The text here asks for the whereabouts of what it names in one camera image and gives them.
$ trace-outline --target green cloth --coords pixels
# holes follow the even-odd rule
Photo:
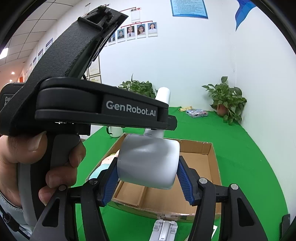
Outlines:
[[[278,180],[268,161],[248,133],[238,124],[229,126],[215,112],[208,117],[191,118],[178,108],[169,112],[178,120],[175,131],[165,131],[165,137],[213,143],[221,174],[222,185],[240,186],[259,217],[269,241],[279,240],[279,225],[287,214],[287,205]],[[143,134],[143,129],[125,128],[124,132]],[[87,154],[78,168],[77,185],[82,185],[98,161],[116,141],[105,128],[90,136],[84,145]],[[76,206],[80,241],[84,241],[81,207]],[[102,217],[111,241],[149,240],[154,219],[127,213],[110,206],[101,208]],[[212,240],[218,240],[220,220]],[[178,222],[175,241],[184,241],[192,224]]]

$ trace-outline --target ceiling tile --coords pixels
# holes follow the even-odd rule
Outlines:
[[[38,41],[31,42],[31,43],[25,43],[24,47],[22,48],[22,51],[33,49],[37,43],[38,43]]]
[[[9,61],[12,61],[12,60],[15,60],[18,58],[20,53],[15,53],[15,54],[12,54],[12,55],[8,55],[6,57],[6,63],[9,62]]]
[[[74,6],[75,4],[79,3],[81,0],[55,0],[55,3],[63,3]]]
[[[33,28],[32,32],[47,31],[55,22],[56,20],[39,20]]]
[[[6,57],[5,57],[5,58],[2,58],[2,59],[0,59],[0,65],[3,65],[3,64],[5,64],[5,60],[6,60]]]
[[[8,43],[6,44],[5,48],[8,48],[9,44],[10,44],[10,40],[8,41]]]
[[[29,56],[32,52],[32,49],[20,52],[19,58]]]
[[[40,19],[42,14],[45,13],[46,9],[51,5],[49,2],[43,3],[39,8],[37,8],[34,12],[31,13],[31,15],[26,19],[26,20],[35,20],[35,19]]]
[[[59,19],[65,12],[67,12],[71,6],[53,3],[50,7],[46,10],[46,12],[42,15],[40,19]]]
[[[24,21],[22,25],[15,31],[14,35],[20,35],[31,32],[38,20]]]
[[[26,41],[28,36],[29,36],[29,34],[21,34],[21,35],[17,35],[17,36],[12,36],[11,40],[10,40],[9,47],[23,44]]]
[[[16,45],[16,46],[8,48],[7,55],[11,55],[11,54],[14,54],[14,53],[19,53],[22,50],[23,45],[24,44],[20,44],[20,45]]]
[[[45,32],[30,33],[26,43],[38,41],[44,34]]]

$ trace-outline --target portrait photo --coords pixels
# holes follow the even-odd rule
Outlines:
[[[109,45],[115,44],[115,33],[108,40]]]
[[[126,39],[127,40],[132,40],[135,39],[135,26],[130,26],[126,28]]]
[[[137,38],[146,38],[146,24],[137,25]]]
[[[154,23],[148,23],[148,37],[154,37],[157,36],[157,24]]]
[[[126,38],[124,37],[124,29],[117,30],[117,42],[123,42]]]

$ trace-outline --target human hand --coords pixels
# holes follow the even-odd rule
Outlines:
[[[35,137],[0,137],[0,191],[15,206],[21,207],[17,186],[17,163],[31,164],[39,161],[47,148],[46,133]],[[60,185],[73,186],[76,183],[77,167],[86,155],[86,149],[80,143],[72,149],[69,162],[56,167],[46,174],[46,184],[39,191],[39,198],[47,204]]]

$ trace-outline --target green plant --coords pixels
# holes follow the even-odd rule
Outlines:
[[[223,117],[224,122],[228,121],[230,125],[233,120],[238,123],[242,121],[242,110],[246,104],[246,98],[242,97],[242,91],[238,87],[229,88],[226,84],[227,76],[221,78],[221,84],[203,85],[209,91],[209,96],[213,99],[211,107],[217,109],[218,105],[222,104],[228,109],[228,114]]]
[[[131,81],[122,82],[121,85],[118,86],[120,89],[128,90],[131,92],[135,92],[141,95],[146,95],[155,99],[155,92],[152,88],[152,84],[147,82],[140,82],[138,80],[133,80],[133,75],[131,76]]]

